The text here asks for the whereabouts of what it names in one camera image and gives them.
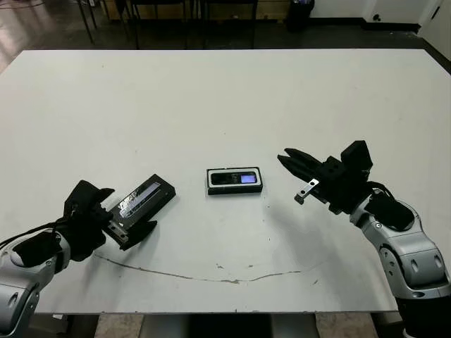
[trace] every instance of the floor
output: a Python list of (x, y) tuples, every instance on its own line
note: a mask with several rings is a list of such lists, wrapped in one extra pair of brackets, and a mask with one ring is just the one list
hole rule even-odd
[[(94, 8), (97, 30), (83, 6), (92, 28), (94, 44), (87, 36), (75, 0), (0, 0), (0, 73), (25, 49), (134, 49), (119, 22), (110, 23), (100, 7)], [(248, 22), (211, 24), (208, 49), (246, 49), (251, 43)], [(197, 22), (145, 22), (139, 26), (141, 49), (202, 49), (202, 27)], [(425, 49), (451, 73), (451, 63), (413, 32), (363, 30), (359, 25), (311, 25), (288, 32), (282, 23), (261, 21), (256, 26), (256, 49), (403, 48)], [(322, 338), (377, 337), (367, 313), (317, 315)], [(70, 337), (137, 337), (141, 315), (101, 315), (74, 321), (83, 334)], [(49, 333), (39, 337), (55, 337)]]

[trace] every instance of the black cable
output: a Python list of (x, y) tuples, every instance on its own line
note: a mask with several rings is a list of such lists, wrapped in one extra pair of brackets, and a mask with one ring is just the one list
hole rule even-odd
[(31, 8), (31, 7), (41, 6), (41, 5), (43, 5), (43, 4), (44, 4), (44, 2), (41, 2), (40, 4), (34, 4), (34, 5), (29, 5), (29, 6), (21, 6), (21, 7), (3, 7), (3, 6), (5, 6), (5, 5), (7, 5), (7, 4), (3, 4), (3, 5), (0, 5), (0, 9), (22, 9), (22, 8)]

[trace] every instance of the blue display screen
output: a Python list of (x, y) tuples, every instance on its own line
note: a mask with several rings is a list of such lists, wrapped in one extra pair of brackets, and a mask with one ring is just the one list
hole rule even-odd
[(241, 183), (256, 183), (255, 175), (241, 175)]

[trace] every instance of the black electronic device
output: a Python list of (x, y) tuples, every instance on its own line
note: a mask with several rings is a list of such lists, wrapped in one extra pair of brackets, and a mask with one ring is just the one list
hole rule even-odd
[(150, 221), (150, 218), (174, 196), (172, 185), (158, 175), (152, 175), (110, 210), (113, 220), (104, 231), (126, 250), (155, 228), (156, 221)]
[(263, 181), (258, 167), (208, 169), (209, 195), (261, 192)]

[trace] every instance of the white wall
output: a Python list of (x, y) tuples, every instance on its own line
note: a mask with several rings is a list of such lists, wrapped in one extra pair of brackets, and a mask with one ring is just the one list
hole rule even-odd
[(373, 21), (379, 14), (382, 23), (419, 23), (424, 9), (435, 0), (377, 0), (365, 20)]
[(362, 18), (373, 0), (315, 0), (312, 18)]
[(451, 60), (451, 0), (442, 0), (438, 5), (440, 10), (433, 20), (429, 17), (420, 29), (419, 36)]
[(316, 0), (313, 18), (364, 18), (373, 22), (379, 14), (382, 23), (424, 23), (426, 12), (440, 0)]

